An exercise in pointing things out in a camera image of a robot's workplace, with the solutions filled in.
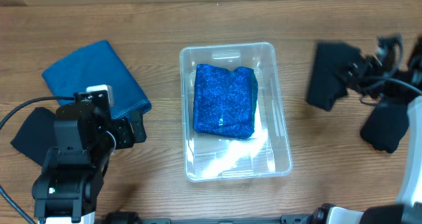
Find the black cloth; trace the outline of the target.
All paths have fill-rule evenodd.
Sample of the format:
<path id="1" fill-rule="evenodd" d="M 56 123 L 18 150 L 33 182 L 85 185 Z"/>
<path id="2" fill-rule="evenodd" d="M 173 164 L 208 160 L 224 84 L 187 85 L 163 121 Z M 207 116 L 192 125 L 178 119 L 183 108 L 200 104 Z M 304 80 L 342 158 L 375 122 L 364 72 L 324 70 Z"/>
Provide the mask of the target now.
<path id="1" fill-rule="evenodd" d="M 43 165 L 48 149 L 57 145 L 53 129 L 55 118 L 49 109 L 35 108 L 12 139 L 12 147 L 38 165 Z"/>
<path id="2" fill-rule="evenodd" d="M 374 149 L 391 154 L 409 128 L 407 106 L 421 95 L 421 81 L 417 79 L 417 70 L 399 69 L 403 56 L 399 38 L 381 38 L 378 48 L 374 57 L 382 63 L 384 73 L 377 79 L 384 84 L 374 90 L 357 92 L 360 101 L 371 98 L 369 105 L 373 107 L 361 127 L 360 137 Z M 338 99 L 348 95 L 350 89 L 342 86 L 342 62 L 349 55 L 362 56 L 360 49 L 343 42 L 317 43 L 306 97 L 309 105 L 330 111 Z"/>

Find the blue denim cloth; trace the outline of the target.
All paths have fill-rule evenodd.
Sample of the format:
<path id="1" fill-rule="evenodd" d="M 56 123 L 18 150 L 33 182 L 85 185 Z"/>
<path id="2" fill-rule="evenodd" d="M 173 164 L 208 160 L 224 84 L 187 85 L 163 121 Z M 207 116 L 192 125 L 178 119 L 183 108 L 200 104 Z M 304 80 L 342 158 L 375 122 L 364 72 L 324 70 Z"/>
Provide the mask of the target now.
<path id="1" fill-rule="evenodd" d="M 152 108 L 138 82 L 106 40 L 77 49 L 43 71 L 42 77 L 55 96 L 72 96 L 90 86 L 111 86 L 114 119 L 129 117 L 131 111 L 146 113 Z"/>

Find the blue sequin cloth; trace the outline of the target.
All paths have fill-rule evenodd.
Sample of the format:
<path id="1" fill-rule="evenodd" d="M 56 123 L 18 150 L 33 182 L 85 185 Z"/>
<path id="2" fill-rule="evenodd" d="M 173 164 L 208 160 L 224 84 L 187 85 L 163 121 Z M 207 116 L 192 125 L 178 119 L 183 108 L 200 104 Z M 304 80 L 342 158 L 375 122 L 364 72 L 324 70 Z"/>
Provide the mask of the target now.
<path id="1" fill-rule="evenodd" d="M 255 132 L 258 81 L 254 70 L 228 70 L 208 64 L 196 67 L 193 129 L 235 139 L 248 139 Z"/>

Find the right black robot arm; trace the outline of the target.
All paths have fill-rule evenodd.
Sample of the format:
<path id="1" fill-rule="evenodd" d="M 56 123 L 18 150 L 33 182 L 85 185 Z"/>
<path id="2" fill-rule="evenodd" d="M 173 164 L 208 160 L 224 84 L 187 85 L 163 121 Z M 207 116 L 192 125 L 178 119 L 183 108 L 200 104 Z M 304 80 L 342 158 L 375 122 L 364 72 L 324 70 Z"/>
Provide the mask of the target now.
<path id="1" fill-rule="evenodd" d="M 347 96 L 359 95 L 373 107 L 359 135 L 374 150 L 392 154 L 406 141 L 406 163 L 396 175 L 393 202 L 363 211 L 323 204 L 308 223 L 421 222 L 421 40 L 402 67 L 404 47 L 399 35 L 378 37 L 374 55 L 345 42 L 320 41 L 307 89 L 306 102 L 324 111 Z"/>

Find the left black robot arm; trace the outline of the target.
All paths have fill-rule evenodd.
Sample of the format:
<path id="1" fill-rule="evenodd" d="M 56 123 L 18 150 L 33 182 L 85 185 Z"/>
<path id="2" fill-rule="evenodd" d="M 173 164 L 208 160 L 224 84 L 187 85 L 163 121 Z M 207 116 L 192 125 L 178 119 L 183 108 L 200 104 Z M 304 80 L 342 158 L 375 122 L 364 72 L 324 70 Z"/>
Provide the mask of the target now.
<path id="1" fill-rule="evenodd" d="M 111 154 L 146 140 L 143 112 L 112 119 L 101 90 L 75 93 L 55 115 L 56 145 L 32 187 L 34 216 L 39 223 L 93 223 Z"/>

